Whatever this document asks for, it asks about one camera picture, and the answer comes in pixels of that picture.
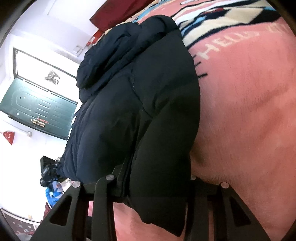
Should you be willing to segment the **blue gloved left hand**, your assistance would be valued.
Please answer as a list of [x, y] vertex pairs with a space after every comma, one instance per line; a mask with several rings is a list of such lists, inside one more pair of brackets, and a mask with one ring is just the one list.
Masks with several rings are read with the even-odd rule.
[[46, 198], [50, 208], [59, 201], [63, 194], [62, 185], [58, 181], [53, 181], [51, 186], [46, 188]]

